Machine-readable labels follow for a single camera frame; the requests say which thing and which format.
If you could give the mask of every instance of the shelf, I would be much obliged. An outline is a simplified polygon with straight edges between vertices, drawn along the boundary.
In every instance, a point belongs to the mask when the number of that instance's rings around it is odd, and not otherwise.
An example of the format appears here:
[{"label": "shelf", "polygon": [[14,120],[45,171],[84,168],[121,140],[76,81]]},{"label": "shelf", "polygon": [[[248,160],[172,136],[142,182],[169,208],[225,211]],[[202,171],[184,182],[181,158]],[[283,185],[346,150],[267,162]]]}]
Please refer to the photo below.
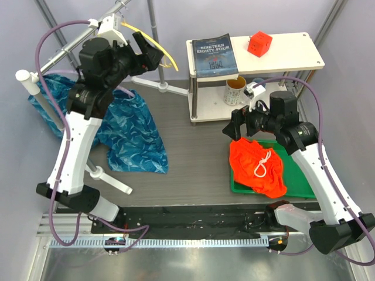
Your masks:
[{"label": "shelf", "polygon": [[[262,57],[247,51],[249,36],[231,37],[240,74],[322,69],[324,61],[306,32],[273,34],[270,49]],[[195,77],[192,40],[186,41],[189,73]]]},{"label": "shelf", "polygon": [[[267,83],[267,93],[270,94],[274,91],[286,90],[286,87],[280,87],[278,82]],[[197,101],[197,119],[192,119],[192,93],[188,94],[189,100],[189,111],[191,122],[207,122],[207,121],[219,121],[219,120],[230,120],[231,112],[235,109],[239,109],[245,106],[245,104],[239,104],[236,106],[227,105],[224,102],[224,91],[225,86],[221,87],[204,87],[198,89],[198,101]]]}]

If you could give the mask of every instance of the green tray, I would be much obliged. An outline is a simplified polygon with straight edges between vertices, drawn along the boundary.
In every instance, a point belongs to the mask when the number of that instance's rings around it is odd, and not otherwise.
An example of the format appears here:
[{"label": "green tray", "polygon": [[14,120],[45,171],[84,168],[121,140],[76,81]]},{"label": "green tray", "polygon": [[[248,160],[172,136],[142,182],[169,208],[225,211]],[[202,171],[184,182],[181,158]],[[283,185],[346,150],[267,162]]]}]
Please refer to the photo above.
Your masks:
[{"label": "green tray", "polygon": [[[297,164],[293,161],[285,149],[275,140],[257,140],[264,148],[273,148],[284,164],[284,184],[287,187],[286,196],[316,198],[307,179]],[[251,187],[244,186],[233,180],[233,170],[230,170],[230,188],[234,193],[258,194]]]}]

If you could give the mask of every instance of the book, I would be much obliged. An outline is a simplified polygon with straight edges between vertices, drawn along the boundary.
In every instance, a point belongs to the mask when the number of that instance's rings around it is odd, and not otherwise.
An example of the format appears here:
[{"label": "book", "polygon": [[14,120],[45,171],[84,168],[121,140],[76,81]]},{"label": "book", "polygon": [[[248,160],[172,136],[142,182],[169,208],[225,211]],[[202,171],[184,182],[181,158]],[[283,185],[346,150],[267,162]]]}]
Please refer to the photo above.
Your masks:
[{"label": "book", "polygon": [[236,79],[238,68],[229,34],[192,40],[198,82]]}]

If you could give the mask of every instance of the red cube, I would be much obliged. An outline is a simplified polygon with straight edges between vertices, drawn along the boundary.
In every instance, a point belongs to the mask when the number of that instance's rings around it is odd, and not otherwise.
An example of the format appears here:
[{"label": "red cube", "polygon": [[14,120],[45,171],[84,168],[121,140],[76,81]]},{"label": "red cube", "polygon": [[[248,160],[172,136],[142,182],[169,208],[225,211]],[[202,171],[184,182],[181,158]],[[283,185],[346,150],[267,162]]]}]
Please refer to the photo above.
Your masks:
[{"label": "red cube", "polygon": [[257,57],[261,57],[266,54],[270,48],[271,42],[272,37],[270,35],[265,34],[262,31],[258,31],[250,38],[247,51],[256,55]]}]

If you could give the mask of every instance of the mug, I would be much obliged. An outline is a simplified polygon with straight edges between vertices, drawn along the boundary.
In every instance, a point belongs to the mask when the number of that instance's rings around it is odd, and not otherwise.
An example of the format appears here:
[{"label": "mug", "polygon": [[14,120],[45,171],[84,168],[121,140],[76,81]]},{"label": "mug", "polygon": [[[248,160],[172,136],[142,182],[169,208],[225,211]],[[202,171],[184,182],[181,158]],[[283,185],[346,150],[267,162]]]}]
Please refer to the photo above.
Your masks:
[{"label": "mug", "polygon": [[241,96],[246,87],[246,80],[239,76],[237,79],[227,80],[224,92],[224,102],[227,105],[238,105],[241,102]]}]

